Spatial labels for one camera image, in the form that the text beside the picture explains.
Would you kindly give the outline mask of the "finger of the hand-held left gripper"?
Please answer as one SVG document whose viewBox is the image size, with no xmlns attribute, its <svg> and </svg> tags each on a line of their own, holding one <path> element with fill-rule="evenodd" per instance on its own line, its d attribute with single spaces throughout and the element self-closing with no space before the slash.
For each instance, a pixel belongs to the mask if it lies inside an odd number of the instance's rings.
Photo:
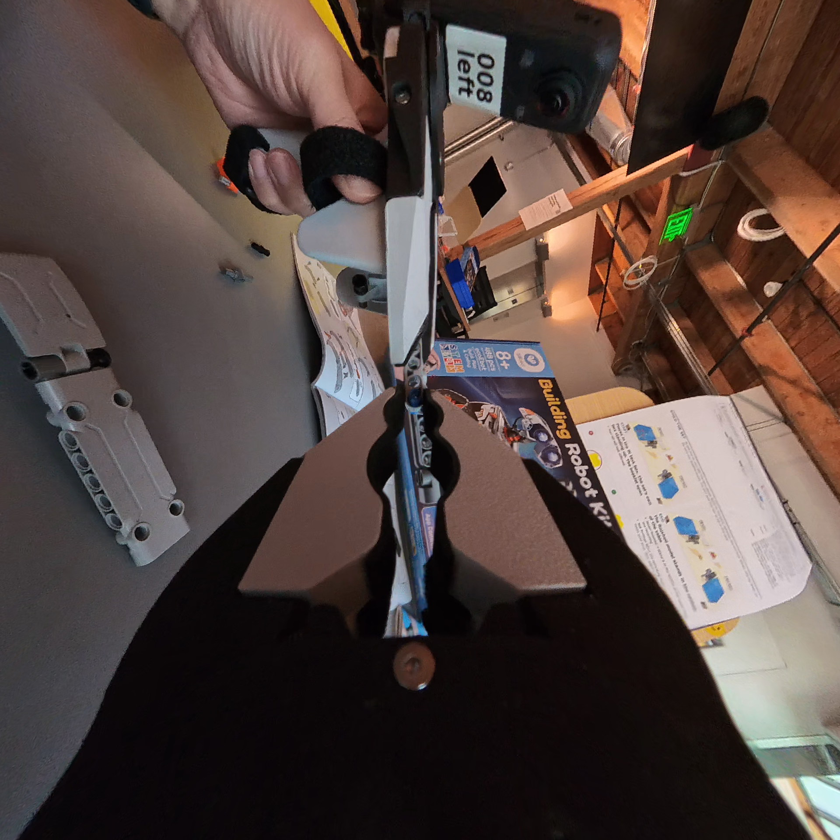
<svg viewBox="0 0 840 840">
<path fill-rule="evenodd" d="M 435 200 L 400 196 L 385 204 L 385 267 L 391 362 L 403 367 L 434 337 L 437 285 Z"/>
</svg>

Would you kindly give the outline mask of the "grey perforated beam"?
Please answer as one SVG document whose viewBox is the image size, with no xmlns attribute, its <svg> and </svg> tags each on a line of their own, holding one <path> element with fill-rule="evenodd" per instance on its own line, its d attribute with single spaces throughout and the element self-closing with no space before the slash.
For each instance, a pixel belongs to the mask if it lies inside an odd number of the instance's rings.
<svg viewBox="0 0 840 840">
<path fill-rule="evenodd" d="M 433 441 L 426 431 L 424 404 L 420 408 L 406 406 L 406 391 L 421 387 L 423 399 L 426 391 L 422 342 L 417 339 L 402 368 L 404 420 L 401 437 L 400 467 L 404 492 L 420 508 L 436 505 L 440 498 L 440 485 L 433 475 Z"/>
</svg>

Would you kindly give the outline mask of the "grey desk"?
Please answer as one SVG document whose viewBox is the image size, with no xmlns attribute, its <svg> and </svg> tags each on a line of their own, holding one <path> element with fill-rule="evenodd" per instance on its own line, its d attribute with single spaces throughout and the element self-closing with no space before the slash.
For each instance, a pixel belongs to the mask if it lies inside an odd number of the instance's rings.
<svg viewBox="0 0 840 840">
<path fill-rule="evenodd" d="M 315 440 L 295 222 L 214 180 L 227 136 L 159 18 L 132 2 L 2 2 L 2 252 L 49 257 L 78 289 L 191 526 L 131 561 L 2 331 L 2 838 L 25 834 L 114 676 L 127 720 L 162 700 L 186 619 L 152 631 L 146 664 L 123 657 L 202 542 Z"/>
</svg>

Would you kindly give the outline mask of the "person's left hand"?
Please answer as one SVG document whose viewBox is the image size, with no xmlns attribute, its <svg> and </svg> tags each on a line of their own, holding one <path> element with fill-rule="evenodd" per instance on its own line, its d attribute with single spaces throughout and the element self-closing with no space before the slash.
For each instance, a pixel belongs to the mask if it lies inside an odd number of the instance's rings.
<svg viewBox="0 0 840 840">
<path fill-rule="evenodd" d="M 387 108 L 307 1 L 152 1 L 229 128 L 341 126 L 369 135 Z"/>
</svg>

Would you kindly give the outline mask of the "blue storage bins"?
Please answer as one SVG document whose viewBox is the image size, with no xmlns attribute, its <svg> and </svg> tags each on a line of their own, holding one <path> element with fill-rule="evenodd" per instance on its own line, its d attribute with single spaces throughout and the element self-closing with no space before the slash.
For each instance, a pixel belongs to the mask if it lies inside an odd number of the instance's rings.
<svg viewBox="0 0 840 840">
<path fill-rule="evenodd" d="M 475 307 L 473 287 L 480 270 L 480 257 L 475 247 L 465 247 L 458 258 L 447 258 L 445 272 L 459 306 L 470 313 Z"/>
</svg>

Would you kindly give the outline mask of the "blue toy kit box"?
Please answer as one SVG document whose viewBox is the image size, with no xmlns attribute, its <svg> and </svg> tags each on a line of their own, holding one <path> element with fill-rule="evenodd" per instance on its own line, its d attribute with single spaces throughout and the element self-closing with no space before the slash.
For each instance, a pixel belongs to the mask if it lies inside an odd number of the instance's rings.
<svg viewBox="0 0 840 840">
<path fill-rule="evenodd" d="M 540 465 L 602 524 L 620 533 L 606 491 L 538 342 L 436 340 L 425 366 L 427 386 L 510 447 Z M 395 578 L 386 637 L 425 636 L 425 565 L 434 547 L 437 505 L 419 507 L 404 492 L 400 467 L 385 488 L 396 535 Z"/>
</svg>

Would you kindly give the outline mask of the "open instruction booklet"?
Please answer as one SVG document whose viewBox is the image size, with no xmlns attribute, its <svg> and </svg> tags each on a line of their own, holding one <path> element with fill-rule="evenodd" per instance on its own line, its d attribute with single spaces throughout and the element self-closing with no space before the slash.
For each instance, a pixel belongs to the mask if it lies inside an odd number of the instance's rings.
<svg viewBox="0 0 840 840">
<path fill-rule="evenodd" d="M 384 316 L 341 302 L 336 278 L 316 259 L 303 254 L 291 235 L 303 297 L 322 345 L 322 363 L 311 390 L 323 436 L 383 393 L 391 381 L 387 366 Z"/>
</svg>

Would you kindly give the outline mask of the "wooden beam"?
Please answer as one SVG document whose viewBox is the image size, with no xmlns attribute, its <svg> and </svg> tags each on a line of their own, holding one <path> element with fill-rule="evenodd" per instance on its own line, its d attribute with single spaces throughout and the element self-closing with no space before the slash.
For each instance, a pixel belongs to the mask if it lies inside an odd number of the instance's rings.
<svg viewBox="0 0 840 840">
<path fill-rule="evenodd" d="M 496 256 L 530 238 L 545 234 L 577 217 L 678 174 L 683 170 L 692 150 L 692 145 L 687 146 L 630 175 L 627 174 L 625 166 L 621 167 L 574 190 L 568 195 L 571 208 L 564 210 L 558 216 L 532 228 L 526 228 L 520 216 L 517 216 L 484 234 L 473 237 L 466 246 L 477 247 L 479 256 L 482 258 Z"/>
</svg>

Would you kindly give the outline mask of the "black flat panel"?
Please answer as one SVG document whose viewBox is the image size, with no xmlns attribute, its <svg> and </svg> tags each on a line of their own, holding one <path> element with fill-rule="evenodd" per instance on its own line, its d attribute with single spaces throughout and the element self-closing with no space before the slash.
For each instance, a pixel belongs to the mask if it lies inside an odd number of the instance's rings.
<svg viewBox="0 0 840 840">
<path fill-rule="evenodd" d="M 696 142 L 714 113 L 750 1 L 657 1 L 626 168 Z"/>
</svg>

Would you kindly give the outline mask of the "white paper notice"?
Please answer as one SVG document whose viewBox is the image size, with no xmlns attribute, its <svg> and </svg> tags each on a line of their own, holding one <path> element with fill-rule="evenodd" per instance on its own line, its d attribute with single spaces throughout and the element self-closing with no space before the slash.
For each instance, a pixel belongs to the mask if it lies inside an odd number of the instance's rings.
<svg viewBox="0 0 840 840">
<path fill-rule="evenodd" d="M 569 197 L 563 189 L 560 189 L 535 203 L 525 206 L 519 211 L 519 216 L 525 229 L 532 230 L 572 209 L 573 205 Z"/>
</svg>

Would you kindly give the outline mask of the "white printed paper sheet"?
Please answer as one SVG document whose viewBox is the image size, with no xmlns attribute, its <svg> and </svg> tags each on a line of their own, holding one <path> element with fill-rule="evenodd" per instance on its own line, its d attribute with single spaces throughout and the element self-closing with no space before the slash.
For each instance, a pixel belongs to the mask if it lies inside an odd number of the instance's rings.
<svg viewBox="0 0 840 840">
<path fill-rule="evenodd" d="M 795 598 L 812 563 L 732 397 L 578 426 L 626 544 L 692 631 Z"/>
</svg>

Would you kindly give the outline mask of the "black foam cylinder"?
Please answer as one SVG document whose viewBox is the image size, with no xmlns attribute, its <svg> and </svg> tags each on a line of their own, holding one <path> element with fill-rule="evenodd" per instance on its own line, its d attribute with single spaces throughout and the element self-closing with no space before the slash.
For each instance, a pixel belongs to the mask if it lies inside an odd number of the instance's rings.
<svg viewBox="0 0 840 840">
<path fill-rule="evenodd" d="M 696 141 L 701 149 L 715 151 L 736 143 L 759 130 L 770 113 L 770 104 L 761 96 L 746 98 L 714 114 Z"/>
</svg>

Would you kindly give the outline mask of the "green exit sign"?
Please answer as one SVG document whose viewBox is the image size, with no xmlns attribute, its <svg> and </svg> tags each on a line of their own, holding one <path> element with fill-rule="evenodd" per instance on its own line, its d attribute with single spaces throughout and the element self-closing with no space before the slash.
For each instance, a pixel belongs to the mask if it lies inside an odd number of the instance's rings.
<svg viewBox="0 0 840 840">
<path fill-rule="evenodd" d="M 673 243 L 678 239 L 684 238 L 688 233 L 695 207 L 692 205 L 676 209 L 670 213 L 660 235 L 659 244 Z"/>
</svg>

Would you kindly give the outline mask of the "metal duct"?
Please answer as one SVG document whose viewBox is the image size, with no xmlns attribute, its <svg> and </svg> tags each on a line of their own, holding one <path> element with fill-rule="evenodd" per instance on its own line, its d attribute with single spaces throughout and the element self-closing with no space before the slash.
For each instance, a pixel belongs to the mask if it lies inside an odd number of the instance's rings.
<svg viewBox="0 0 840 840">
<path fill-rule="evenodd" d="M 614 163 L 618 166 L 628 164 L 634 126 L 611 85 L 606 87 L 594 118 L 584 130 Z"/>
</svg>

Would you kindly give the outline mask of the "black square wall panel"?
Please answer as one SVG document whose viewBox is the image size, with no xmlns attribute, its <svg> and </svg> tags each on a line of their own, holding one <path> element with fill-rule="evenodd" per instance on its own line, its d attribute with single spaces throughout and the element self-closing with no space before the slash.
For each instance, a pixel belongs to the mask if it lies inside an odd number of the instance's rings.
<svg viewBox="0 0 840 840">
<path fill-rule="evenodd" d="M 489 157 L 467 185 L 480 218 L 485 218 L 507 194 L 507 186 L 494 157 Z"/>
</svg>

